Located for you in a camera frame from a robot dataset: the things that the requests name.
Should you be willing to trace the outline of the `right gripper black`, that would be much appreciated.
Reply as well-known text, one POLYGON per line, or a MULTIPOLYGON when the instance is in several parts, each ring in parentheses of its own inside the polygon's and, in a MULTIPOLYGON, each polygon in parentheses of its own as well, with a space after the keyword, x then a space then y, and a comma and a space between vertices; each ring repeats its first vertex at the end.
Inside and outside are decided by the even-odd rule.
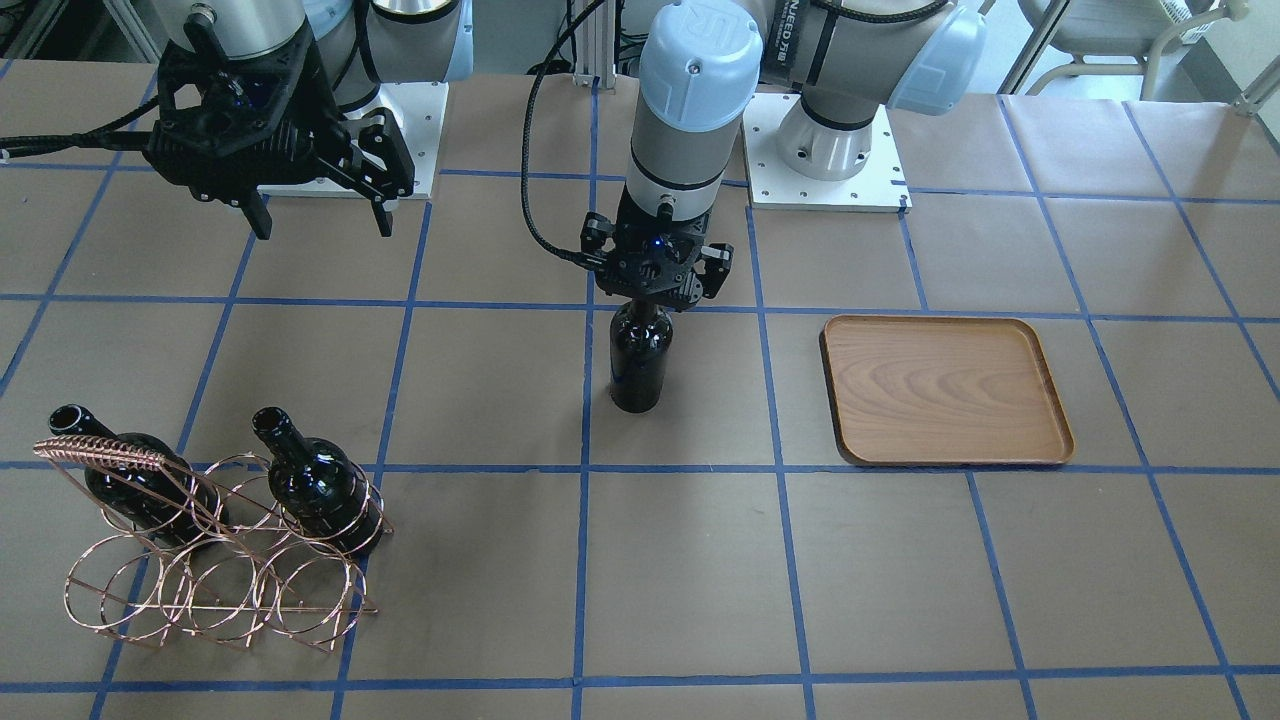
POLYGON ((415 183, 390 110, 372 105, 364 10, 160 10, 168 44, 146 160, 269 240, 264 186, 326 179, 369 200, 379 234, 415 183))

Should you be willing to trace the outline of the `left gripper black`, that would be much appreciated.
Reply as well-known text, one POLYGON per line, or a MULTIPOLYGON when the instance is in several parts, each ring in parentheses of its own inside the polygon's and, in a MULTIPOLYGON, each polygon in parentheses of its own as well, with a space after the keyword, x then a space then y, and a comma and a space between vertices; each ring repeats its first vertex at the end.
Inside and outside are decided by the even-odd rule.
POLYGON ((731 272, 733 246, 704 243, 710 213, 677 222, 675 209, 676 199, 662 196, 650 215, 623 196, 616 223, 594 211, 585 215, 581 250, 596 261, 600 290, 676 311, 717 296, 731 272))

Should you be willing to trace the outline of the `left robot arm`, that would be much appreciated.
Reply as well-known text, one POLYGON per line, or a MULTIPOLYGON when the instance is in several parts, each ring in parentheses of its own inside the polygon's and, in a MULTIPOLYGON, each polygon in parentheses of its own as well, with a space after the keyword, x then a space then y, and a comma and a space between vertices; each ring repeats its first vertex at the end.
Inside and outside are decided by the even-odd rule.
POLYGON ((736 138, 765 151, 781 202, 847 191, 887 110, 941 115, 965 94, 986 17, 955 1, 677 1, 654 17, 614 219, 586 215, 581 264, 604 293, 677 311, 718 293, 710 213, 736 138))

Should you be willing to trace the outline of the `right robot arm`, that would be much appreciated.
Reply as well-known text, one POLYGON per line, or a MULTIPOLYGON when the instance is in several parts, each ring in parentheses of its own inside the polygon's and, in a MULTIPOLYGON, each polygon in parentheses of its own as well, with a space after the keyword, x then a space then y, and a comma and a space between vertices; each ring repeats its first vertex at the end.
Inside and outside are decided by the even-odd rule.
POLYGON ((429 196, 451 83, 474 70, 470 1, 159 1, 169 33, 143 149, 168 182, 243 213, 264 191, 394 205, 429 196))

